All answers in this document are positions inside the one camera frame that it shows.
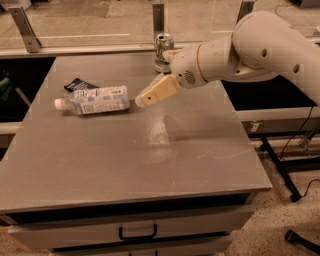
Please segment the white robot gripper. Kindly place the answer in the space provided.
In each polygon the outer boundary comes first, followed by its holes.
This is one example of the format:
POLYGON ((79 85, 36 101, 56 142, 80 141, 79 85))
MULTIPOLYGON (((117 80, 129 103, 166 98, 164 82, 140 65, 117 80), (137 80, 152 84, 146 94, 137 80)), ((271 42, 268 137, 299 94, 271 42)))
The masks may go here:
POLYGON ((173 75, 163 73, 157 75, 135 98, 136 105, 143 108, 171 97, 178 92, 180 85, 187 89, 206 85, 207 81, 203 78, 198 64, 199 48, 200 45, 195 44, 182 49, 164 51, 162 55, 170 63, 173 75))

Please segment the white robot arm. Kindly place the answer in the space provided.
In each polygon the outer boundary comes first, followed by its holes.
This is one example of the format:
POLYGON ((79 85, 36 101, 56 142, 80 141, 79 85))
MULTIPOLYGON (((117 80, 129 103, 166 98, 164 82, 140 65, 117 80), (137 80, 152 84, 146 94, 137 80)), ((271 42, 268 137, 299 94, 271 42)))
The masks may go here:
POLYGON ((320 105, 320 46, 278 15, 252 12, 231 35, 163 53, 171 73, 157 76, 136 98, 139 107, 153 105, 181 87, 211 81, 260 82, 278 75, 320 105))

